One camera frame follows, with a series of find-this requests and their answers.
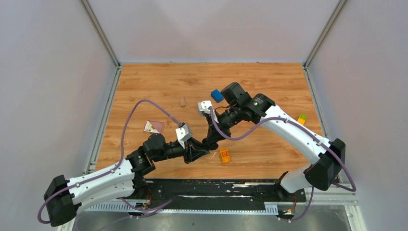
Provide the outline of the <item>black earbud charging case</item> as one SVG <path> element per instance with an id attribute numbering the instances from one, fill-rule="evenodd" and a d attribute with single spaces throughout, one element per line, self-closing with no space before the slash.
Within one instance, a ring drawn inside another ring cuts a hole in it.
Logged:
<path id="1" fill-rule="evenodd" d="M 213 143 L 208 143 L 208 142 L 203 143 L 203 148 L 206 149 L 206 150 L 213 151 L 213 150 L 217 150 L 218 147 L 219 147 L 219 145 L 218 145 L 216 142 L 213 142 Z"/>

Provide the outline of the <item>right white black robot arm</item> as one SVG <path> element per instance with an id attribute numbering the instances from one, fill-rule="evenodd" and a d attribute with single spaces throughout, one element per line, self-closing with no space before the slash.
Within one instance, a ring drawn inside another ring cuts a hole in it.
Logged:
<path id="1" fill-rule="evenodd" d="M 228 103 L 225 112 L 219 114 L 210 101 L 197 104 L 199 113 L 206 117 L 209 128 L 203 144 L 215 147 L 218 141 L 234 140 L 230 129 L 242 121 L 255 126 L 237 137 L 241 140 L 257 127 L 264 127 L 287 141 L 307 160 L 308 165 L 296 171 L 284 172 L 276 181 L 275 195 L 287 201 L 294 192 L 315 187 L 326 191 L 334 183 L 345 161 L 345 143 L 333 141 L 314 133 L 291 118 L 272 99 L 262 93 L 252 97 L 239 83 L 232 82 L 222 91 L 216 92 Z"/>

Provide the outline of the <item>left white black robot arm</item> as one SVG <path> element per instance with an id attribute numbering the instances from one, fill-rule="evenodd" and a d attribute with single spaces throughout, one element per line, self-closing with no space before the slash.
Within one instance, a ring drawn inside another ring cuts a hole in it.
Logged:
<path id="1" fill-rule="evenodd" d="M 210 150 L 211 145 L 205 140 L 189 138 L 185 142 L 166 142 L 163 135 L 153 134 L 121 162 L 76 178 L 55 177 L 44 193 L 49 220 L 39 221 L 56 227 L 85 209 L 114 198 L 132 195 L 141 199 L 147 194 L 144 176 L 155 170 L 155 162 L 183 157 L 188 164 L 209 154 Z"/>

